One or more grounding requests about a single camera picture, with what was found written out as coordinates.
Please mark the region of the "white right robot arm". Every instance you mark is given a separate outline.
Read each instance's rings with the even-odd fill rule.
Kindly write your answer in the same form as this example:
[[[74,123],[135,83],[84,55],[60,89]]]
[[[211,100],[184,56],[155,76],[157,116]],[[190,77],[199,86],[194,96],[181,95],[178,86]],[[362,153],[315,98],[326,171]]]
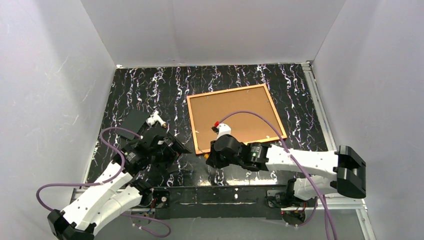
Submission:
[[[274,144],[244,144],[225,134],[210,143],[206,164],[216,169],[237,165],[251,172],[302,173],[304,178],[287,185],[284,196],[290,200],[306,201],[334,193],[351,199],[367,196],[366,162],[347,145],[340,145],[336,151],[285,150]]]

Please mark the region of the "red wooden picture frame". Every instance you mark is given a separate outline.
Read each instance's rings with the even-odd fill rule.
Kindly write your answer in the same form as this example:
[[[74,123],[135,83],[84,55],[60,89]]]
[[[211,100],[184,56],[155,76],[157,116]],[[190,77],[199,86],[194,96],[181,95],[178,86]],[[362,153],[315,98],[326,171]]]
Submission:
[[[189,95],[186,100],[196,155],[210,152],[216,123],[228,125],[231,135],[245,144],[288,137],[265,83]]]

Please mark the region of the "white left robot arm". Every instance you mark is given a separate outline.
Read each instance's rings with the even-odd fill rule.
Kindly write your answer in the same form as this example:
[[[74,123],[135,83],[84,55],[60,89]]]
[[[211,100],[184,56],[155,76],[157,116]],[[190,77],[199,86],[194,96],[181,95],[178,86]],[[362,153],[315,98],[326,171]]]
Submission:
[[[127,210],[154,201],[154,189],[136,179],[147,167],[169,168],[191,151],[171,134],[137,136],[117,151],[102,175],[75,201],[47,216],[59,240],[92,240]]]

